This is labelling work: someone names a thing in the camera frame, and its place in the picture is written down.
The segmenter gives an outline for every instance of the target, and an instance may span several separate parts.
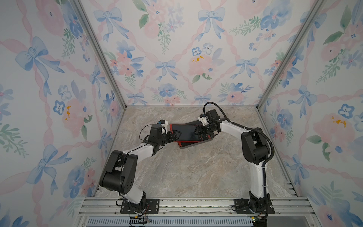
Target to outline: phone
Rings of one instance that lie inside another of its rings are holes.
[[[203,136],[199,130],[200,125],[180,125],[170,124],[170,131],[173,130],[180,132],[179,138],[176,142],[200,142],[203,141]]]

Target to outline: gray marble surface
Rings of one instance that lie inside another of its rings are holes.
[[[235,122],[262,128],[253,108],[223,110]],[[161,119],[169,123],[187,123],[197,120],[202,112],[200,107],[129,107],[117,132],[113,150],[127,150],[139,145],[140,130],[147,124]],[[148,126],[141,138],[149,132]],[[267,164],[271,197],[290,196],[285,181],[277,159],[273,158]],[[137,165],[135,184],[148,197],[248,197],[251,179],[249,162],[243,157],[241,142],[220,132],[212,141],[190,148],[180,149],[177,143],[167,144]],[[96,196],[118,196],[118,193],[100,187]]]

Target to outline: floral wallpaper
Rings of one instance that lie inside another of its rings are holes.
[[[363,1],[327,0],[260,109],[324,227],[363,226],[362,53]]]
[[[0,19],[0,226],[72,226],[123,109],[67,0],[2,1]]]
[[[81,2],[127,105],[190,106],[256,105],[314,0]]]

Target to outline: wire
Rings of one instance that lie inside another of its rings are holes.
[[[205,106],[208,105],[208,104],[213,104],[215,105],[223,114],[224,118],[228,121],[228,122],[231,122],[230,119],[227,117],[227,115],[224,113],[224,111],[222,110],[221,107],[219,107],[219,105],[217,105],[216,103],[214,102],[207,102],[206,104],[204,104],[204,107],[203,107],[203,114],[204,116],[206,117],[207,115],[205,114]]]
[[[144,128],[145,128],[146,126],[149,126],[149,125],[145,125],[145,126],[141,129],[140,134],[139,134],[139,139],[141,139],[141,140],[142,140],[142,138],[140,138],[140,136],[141,136],[141,132],[142,132],[142,130],[144,130]]]

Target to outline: green leaf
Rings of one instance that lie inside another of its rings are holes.
[[[195,77],[193,78],[192,84],[197,82],[200,79],[200,75],[195,75]]]
[[[83,125],[81,128],[81,131],[82,131],[83,138],[87,141],[87,127],[85,125]]]
[[[321,143],[321,137],[318,135],[312,135],[308,138],[306,138],[307,141],[314,143],[314,144],[319,144]]]
[[[349,25],[350,19],[352,17],[352,12],[348,5],[345,7],[344,13],[342,15],[342,19],[340,20],[340,26],[345,30]]]
[[[132,0],[136,8],[140,11],[146,12],[146,6],[141,0]]]
[[[83,121],[85,123],[88,123],[88,122],[90,122],[92,120],[92,117],[93,117],[93,115],[91,115],[91,116],[88,115],[89,120],[87,120],[87,118],[84,118]]]
[[[10,126],[9,124],[4,125],[1,131],[5,131],[9,126]]]
[[[325,152],[325,149],[327,149],[328,147],[330,147],[328,143],[323,143],[323,155],[325,159],[328,160],[328,162],[330,162],[329,158],[330,152]]]
[[[145,24],[149,21],[149,14],[144,14],[139,19],[139,27],[140,29],[145,26]]]
[[[329,35],[329,37],[325,40],[325,42],[323,44],[337,41],[342,36],[342,34],[344,34],[344,33],[341,31],[338,31],[338,32],[335,32],[335,33]]]

